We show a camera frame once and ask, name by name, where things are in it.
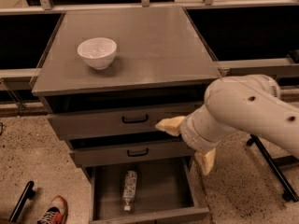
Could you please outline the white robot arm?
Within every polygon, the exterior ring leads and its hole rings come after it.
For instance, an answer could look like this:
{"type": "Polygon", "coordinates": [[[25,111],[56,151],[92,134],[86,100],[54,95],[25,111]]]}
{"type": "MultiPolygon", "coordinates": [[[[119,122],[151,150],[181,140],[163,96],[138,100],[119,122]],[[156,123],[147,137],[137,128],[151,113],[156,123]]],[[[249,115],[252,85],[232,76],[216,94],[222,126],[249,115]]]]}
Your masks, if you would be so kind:
{"type": "Polygon", "coordinates": [[[280,99],[280,87],[266,75],[223,77],[206,89],[204,103],[187,116],[162,119],[155,128],[199,154],[204,175],[214,166],[216,146],[237,131],[259,136],[299,158],[299,108],[280,99]]]}

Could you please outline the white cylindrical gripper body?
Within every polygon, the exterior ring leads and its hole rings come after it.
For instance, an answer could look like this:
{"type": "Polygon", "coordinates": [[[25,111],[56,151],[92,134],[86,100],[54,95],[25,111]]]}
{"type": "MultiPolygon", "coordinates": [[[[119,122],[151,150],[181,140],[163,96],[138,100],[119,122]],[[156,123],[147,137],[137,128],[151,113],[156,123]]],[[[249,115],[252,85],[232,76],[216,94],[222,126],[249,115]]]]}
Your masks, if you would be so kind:
{"type": "Polygon", "coordinates": [[[188,115],[179,128],[184,142],[196,151],[207,153],[219,142],[216,121],[205,107],[200,107],[188,115]]]}

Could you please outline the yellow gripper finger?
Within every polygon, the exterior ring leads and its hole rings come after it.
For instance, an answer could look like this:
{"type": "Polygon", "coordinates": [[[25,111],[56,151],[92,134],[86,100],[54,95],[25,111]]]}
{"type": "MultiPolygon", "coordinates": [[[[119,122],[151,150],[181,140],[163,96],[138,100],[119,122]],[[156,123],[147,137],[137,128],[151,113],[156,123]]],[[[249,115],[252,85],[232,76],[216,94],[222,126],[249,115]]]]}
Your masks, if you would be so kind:
{"type": "Polygon", "coordinates": [[[214,167],[216,149],[203,153],[200,151],[195,152],[195,157],[199,163],[203,175],[208,175],[214,167]]]}
{"type": "Polygon", "coordinates": [[[155,128],[172,136],[179,136],[180,124],[184,119],[184,116],[178,116],[171,119],[162,119],[155,125],[155,128]]]}

